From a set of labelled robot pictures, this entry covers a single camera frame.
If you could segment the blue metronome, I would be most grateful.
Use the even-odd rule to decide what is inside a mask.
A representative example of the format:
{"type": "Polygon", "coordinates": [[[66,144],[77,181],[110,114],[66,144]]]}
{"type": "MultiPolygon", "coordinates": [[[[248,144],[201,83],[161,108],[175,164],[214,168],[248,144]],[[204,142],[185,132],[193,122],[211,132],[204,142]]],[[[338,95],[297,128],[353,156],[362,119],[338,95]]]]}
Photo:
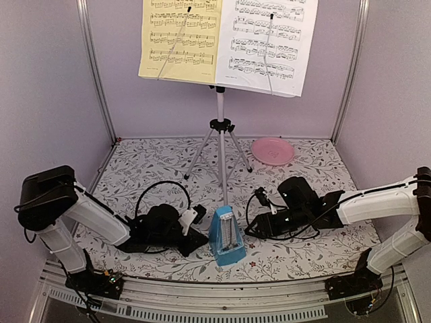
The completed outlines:
{"type": "Polygon", "coordinates": [[[215,211],[209,227],[209,248],[218,266],[230,266],[246,257],[242,234],[231,206],[215,211]]]}

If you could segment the lilac music stand with tripod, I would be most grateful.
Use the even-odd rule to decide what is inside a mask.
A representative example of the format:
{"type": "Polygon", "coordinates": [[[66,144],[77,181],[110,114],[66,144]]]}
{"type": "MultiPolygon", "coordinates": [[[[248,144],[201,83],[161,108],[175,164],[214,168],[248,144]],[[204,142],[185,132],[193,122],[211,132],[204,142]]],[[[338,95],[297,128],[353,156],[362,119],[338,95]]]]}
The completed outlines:
{"type": "Polygon", "coordinates": [[[237,152],[238,157],[235,161],[236,165],[239,161],[242,161],[246,171],[248,173],[253,172],[253,168],[251,167],[248,158],[243,151],[242,147],[240,146],[240,143],[238,141],[238,137],[234,133],[235,125],[232,123],[232,121],[225,117],[225,109],[224,109],[224,94],[226,91],[225,87],[218,86],[218,85],[208,85],[208,87],[211,90],[215,91],[216,94],[216,101],[217,101],[217,117],[215,119],[212,119],[209,122],[209,130],[206,132],[203,142],[200,144],[199,148],[197,149],[197,152],[194,154],[191,163],[183,176],[185,180],[188,180],[191,176],[191,173],[193,171],[193,168],[195,167],[198,159],[204,160],[208,168],[215,174],[215,176],[218,179],[218,184],[222,188],[222,201],[224,205],[228,205],[228,179],[230,175],[233,173],[234,169],[231,169],[230,172],[228,172],[227,167],[227,160],[226,160],[226,137],[231,138],[237,152]],[[218,172],[216,172],[213,168],[213,166],[210,165],[208,161],[206,161],[203,156],[203,150],[207,145],[207,142],[209,141],[210,137],[213,135],[213,133],[217,133],[217,148],[218,148],[218,154],[216,157],[218,158],[217,166],[218,166],[218,172]]]}

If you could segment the white sheet music page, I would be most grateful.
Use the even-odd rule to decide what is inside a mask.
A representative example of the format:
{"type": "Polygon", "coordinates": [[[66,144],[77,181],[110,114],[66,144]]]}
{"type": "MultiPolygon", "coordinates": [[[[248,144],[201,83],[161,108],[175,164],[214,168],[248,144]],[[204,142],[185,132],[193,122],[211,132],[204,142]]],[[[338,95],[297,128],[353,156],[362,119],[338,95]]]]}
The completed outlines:
{"type": "Polygon", "coordinates": [[[224,1],[216,84],[300,97],[318,6],[313,0],[224,1]]]}

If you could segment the yellow sheet music page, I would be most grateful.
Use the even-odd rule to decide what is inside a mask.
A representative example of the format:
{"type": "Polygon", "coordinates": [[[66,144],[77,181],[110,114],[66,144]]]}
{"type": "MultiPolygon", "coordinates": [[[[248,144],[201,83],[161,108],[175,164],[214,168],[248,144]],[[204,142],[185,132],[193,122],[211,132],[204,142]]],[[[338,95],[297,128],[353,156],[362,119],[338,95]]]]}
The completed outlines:
{"type": "Polygon", "coordinates": [[[222,3],[144,1],[138,76],[214,85],[222,3]]]}

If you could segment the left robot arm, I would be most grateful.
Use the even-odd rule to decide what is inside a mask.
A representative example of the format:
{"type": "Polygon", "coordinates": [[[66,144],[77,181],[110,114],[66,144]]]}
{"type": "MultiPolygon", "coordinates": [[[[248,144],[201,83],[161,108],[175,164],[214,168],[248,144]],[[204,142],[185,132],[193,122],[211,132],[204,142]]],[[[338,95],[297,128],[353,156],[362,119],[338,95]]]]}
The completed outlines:
{"type": "Polygon", "coordinates": [[[207,236],[193,229],[206,214],[201,205],[179,213],[173,206],[151,207],[145,215],[120,217],[92,196],[75,178],[72,167],[52,168],[24,179],[14,211],[20,225],[39,237],[86,292],[100,286],[90,259],[63,223],[68,217],[103,237],[117,250],[143,254],[151,247],[175,248],[184,257],[207,244],[207,236]]]}

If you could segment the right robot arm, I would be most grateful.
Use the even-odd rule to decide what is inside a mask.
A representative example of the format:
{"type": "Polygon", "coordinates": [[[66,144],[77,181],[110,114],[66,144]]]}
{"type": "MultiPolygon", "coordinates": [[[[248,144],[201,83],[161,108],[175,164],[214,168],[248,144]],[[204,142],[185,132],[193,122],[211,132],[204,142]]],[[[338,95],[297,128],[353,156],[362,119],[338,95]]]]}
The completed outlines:
{"type": "Polygon", "coordinates": [[[303,177],[293,176],[277,188],[286,207],[257,215],[245,233],[259,239],[285,240],[308,228],[336,229],[359,221],[408,216],[409,221],[384,242],[360,255],[348,279],[353,293],[363,293],[389,267],[430,243],[430,168],[400,182],[368,190],[337,190],[318,196],[303,177]]]}

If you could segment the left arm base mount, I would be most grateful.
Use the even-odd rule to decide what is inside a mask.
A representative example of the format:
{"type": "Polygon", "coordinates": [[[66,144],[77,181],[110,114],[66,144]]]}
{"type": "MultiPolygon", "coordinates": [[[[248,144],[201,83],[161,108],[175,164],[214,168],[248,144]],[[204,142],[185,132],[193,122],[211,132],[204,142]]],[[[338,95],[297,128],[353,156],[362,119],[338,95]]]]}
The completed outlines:
{"type": "Polygon", "coordinates": [[[67,273],[65,286],[86,295],[96,295],[109,299],[119,300],[124,280],[122,272],[97,271],[94,269],[89,254],[84,250],[86,267],[82,272],[67,273]]]}

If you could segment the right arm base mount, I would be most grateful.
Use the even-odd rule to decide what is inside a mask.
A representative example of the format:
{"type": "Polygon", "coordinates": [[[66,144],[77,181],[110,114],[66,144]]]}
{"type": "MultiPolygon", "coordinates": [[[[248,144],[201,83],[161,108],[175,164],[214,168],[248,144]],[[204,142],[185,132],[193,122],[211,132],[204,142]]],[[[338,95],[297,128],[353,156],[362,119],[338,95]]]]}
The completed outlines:
{"type": "Polygon", "coordinates": [[[367,268],[367,258],[371,248],[361,253],[355,271],[344,276],[333,276],[325,280],[325,291],[329,299],[341,299],[380,289],[383,286],[381,274],[367,268]]]}

